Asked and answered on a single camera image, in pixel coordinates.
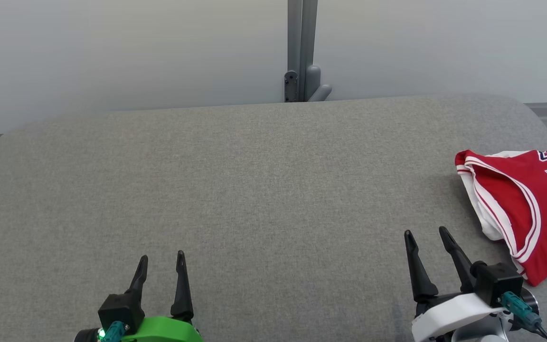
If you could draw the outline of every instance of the green led light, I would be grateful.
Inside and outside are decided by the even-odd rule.
[[[105,336],[105,335],[106,335],[106,334],[105,334],[103,328],[98,329],[98,339],[99,339],[99,340],[102,341],[102,340],[104,339],[104,336]]]

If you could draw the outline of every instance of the teal cable connector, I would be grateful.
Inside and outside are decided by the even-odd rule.
[[[124,324],[120,321],[111,323],[107,333],[104,334],[103,342],[121,342],[123,334],[126,333]]]
[[[527,305],[520,297],[513,292],[506,292],[501,295],[501,305],[510,310],[515,318],[521,320],[527,327],[536,329],[536,325],[541,325],[541,317],[533,312],[531,307]]]

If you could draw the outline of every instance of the white plastic part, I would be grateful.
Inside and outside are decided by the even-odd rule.
[[[444,335],[503,310],[488,306],[476,294],[461,294],[415,318],[413,338],[415,342],[427,342],[430,337]]]

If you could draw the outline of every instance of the white wall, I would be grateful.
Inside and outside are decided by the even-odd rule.
[[[547,102],[546,0],[319,0],[329,99],[439,92]]]
[[[63,113],[283,101],[286,2],[0,0],[0,133]]]

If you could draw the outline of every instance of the red and white garment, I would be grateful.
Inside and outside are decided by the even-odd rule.
[[[530,285],[547,278],[547,151],[455,156],[482,232],[505,240]]]

